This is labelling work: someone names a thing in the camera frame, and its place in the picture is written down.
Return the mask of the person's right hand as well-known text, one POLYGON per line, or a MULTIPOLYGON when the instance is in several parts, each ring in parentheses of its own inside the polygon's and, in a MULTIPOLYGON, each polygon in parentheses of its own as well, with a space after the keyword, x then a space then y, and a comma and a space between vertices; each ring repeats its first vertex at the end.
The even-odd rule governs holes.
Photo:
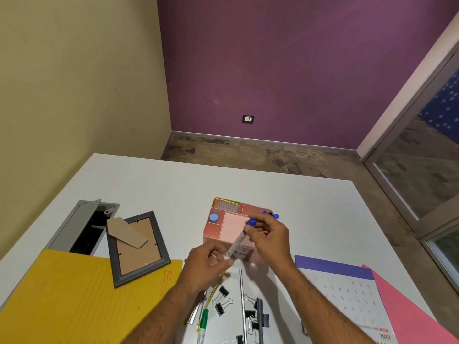
POLYGON ((279 220, 274 219, 272 215, 255 213, 249 215, 249 218, 256 219, 255 226, 263 226, 268 231, 267 235, 260 234, 257 237, 249 237, 249 239, 255 244, 258 254, 273 272, 280 277, 283 272, 294 269, 288 228, 279 220))

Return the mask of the person's left hand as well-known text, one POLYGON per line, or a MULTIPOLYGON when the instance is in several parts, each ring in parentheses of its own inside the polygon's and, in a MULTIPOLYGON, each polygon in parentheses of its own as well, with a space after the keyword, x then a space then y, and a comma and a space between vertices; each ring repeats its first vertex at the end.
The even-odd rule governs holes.
POLYGON ((213 258, 222 260, 226 253, 227 249, 214 240, 193 248, 187 257, 177 285, 192 297, 208 289, 217 282, 223 272, 227 271, 214 270, 212 260, 213 258))

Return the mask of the person's left forearm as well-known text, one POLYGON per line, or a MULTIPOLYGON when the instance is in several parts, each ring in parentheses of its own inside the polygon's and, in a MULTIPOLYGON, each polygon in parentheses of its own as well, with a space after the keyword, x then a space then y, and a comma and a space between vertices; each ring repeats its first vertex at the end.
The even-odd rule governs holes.
POLYGON ((202 279, 179 280, 122 344, 172 344, 196 297, 207 287, 202 279))

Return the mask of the pink desk organizer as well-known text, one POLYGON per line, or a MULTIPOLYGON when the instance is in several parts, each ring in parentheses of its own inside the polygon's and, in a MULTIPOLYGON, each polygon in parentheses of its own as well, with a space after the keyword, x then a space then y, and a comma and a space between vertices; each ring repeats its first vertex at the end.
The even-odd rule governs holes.
MULTIPOLYGON (((245 223, 249 221, 249 215, 261 213, 263 211, 275 213, 268 208, 262 208, 244 202, 239 203, 240 207, 238 213, 219 210, 213 208, 213 205, 211 206, 209 215, 210 213, 217 213, 219 215, 219 220, 217 223, 210 223, 207 218, 203 231, 204 242, 216 240, 221 242, 227 248, 230 248, 239 234, 243 231, 245 223)), ((232 258, 243 260, 256 266, 264 264, 261 256, 256 251, 254 243, 250 241, 249 237, 244 239, 239 248, 232 255, 232 258)))

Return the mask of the yellow pencil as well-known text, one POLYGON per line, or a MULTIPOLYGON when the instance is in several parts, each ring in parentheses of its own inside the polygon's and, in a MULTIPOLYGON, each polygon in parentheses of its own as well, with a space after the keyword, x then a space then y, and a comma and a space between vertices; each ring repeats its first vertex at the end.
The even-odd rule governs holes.
POLYGON ((215 295, 216 290, 218 289, 219 285, 223 282, 223 278, 224 278, 225 273, 226 273, 226 272, 223 272, 223 273, 220 275, 220 277, 219 277, 217 283, 215 284, 215 286, 214 286, 212 292, 210 293, 210 295, 209 295, 209 297, 208 297, 206 303, 204 304, 204 306, 203 306, 203 308, 202 308, 202 313, 201 313, 201 315, 200 315, 199 322, 198 322, 198 326, 197 326, 197 332, 198 332, 198 331, 201 329, 201 327, 202 327, 202 322, 203 322, 203 318, 204 318, 204 309, 207 309, 207 308, 209 307, 211 301, 213 300, 213 297, 214 297, 214 295, 215 295))

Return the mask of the colourful sticky note pad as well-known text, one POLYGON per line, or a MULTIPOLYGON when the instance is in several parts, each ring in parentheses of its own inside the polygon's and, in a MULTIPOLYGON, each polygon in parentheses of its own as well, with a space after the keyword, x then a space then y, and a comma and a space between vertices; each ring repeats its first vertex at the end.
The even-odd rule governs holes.
POLYGON ((232 201, 229 199, 224 199, 224 198, 215 198, 213 205, 213 208, 219 209, 219 210, 224 210, 232 213, 238 213, 239 212, 239 207, 240 203, 237 201, 232 201))

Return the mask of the steel ruler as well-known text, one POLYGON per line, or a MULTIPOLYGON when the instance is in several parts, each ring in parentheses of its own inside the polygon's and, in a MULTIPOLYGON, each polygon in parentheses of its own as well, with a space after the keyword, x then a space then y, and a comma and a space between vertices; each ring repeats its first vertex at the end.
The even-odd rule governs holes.
POLYGON ((239 284, 240 284, 240 300, 241 300, 241 312, 242 312, 242 324, 243 324, 243 344, 248 344, 247 340, 247 324, 245 317, 245 299, 244 299, 244 283, 243 283, 243 272, 239 270, 239 284))

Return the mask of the group of black binder clips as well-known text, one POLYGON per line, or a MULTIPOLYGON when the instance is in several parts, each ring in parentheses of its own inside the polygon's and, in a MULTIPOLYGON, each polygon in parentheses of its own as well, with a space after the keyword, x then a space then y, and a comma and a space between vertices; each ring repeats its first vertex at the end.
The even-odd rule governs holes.
MULTIPOLYGON (((248 344, 263 344, 262 336, 271 326, 270 314, 264 311, 261 298, 245 293, 244 299, 248 344)), ((242 312, 237 302, 236 295, 231 296, 226 287, 220 287, 211 303, 212 317, 205 344, 243 344, 242 312)))

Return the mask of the silver pen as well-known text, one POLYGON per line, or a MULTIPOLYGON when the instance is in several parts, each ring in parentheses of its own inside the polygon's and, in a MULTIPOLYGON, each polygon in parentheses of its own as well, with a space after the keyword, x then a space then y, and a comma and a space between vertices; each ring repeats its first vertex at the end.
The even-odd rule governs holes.
POLYGON ((183 324, 184 325, 192 325, 193 322, 195 321, 195 318, 197 317, 197 314, 201 308, 201 306, 203 306, 203 303, 206 299, 206 293, 207 293, 207 290, 204 290, 204 291, 201 291, 198 296, 196 297, 193 305, 192 305, 192 308, 191 310, 189 311, 188 315, 186 316, 186 318, 184 319, 184 322, 183 324))

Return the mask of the green and white pen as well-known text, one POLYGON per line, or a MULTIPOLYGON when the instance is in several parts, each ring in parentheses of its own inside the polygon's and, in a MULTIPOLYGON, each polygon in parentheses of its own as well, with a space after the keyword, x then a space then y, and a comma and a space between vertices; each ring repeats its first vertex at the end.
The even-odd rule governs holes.
POLYGON ((204 307, 202 310, 202 316, 199 322, 197 344, 204 344, 205 334, 207 330, 207 323, 208 323, 208 315, 209 315, 209 310, 208 308, 204 307))

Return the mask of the yellow file folder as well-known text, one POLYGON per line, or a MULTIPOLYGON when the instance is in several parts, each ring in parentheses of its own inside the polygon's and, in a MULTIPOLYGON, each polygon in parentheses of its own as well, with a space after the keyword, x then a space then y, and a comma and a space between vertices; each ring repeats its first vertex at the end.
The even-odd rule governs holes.
POLYGON ((182 264, 115 289, 109 259, 44 249, 0 312, 0 344, 119 344, 175 285, 182 264))

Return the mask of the pink file folder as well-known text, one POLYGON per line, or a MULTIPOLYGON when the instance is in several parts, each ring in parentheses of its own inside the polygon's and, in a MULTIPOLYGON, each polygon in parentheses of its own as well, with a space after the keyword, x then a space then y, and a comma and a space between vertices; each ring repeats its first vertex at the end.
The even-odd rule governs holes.
POLYGON ((392 284, 375 271, 372 274, 399 344, 459 344, 456 337, 392 284))

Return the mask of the aluminium glass door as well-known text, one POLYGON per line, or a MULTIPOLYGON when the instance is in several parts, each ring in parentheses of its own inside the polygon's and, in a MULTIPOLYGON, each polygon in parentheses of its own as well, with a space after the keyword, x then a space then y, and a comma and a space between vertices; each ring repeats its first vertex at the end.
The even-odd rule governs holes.
POLYGON ((459 294, 459 41, 364 164, 459 294))

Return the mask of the grey picture frame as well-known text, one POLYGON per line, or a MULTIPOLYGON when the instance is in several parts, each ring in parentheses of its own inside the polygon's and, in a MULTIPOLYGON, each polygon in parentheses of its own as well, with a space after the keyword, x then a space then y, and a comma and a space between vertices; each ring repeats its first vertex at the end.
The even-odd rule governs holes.
POLYGON ((148 242, 136 249, 106 234, 114 288, 120 288, 171 264, 154 211, 124 219, 148 242))

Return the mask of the brown cardboard frame stand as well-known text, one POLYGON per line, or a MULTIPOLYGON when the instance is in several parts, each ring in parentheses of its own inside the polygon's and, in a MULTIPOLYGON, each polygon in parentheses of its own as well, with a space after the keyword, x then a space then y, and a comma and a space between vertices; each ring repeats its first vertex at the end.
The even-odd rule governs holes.
POLYGON ((117 240, 136 249, 140 249, 148 242, 147 238, 120 217, 107 220, 107 233, 117 240))

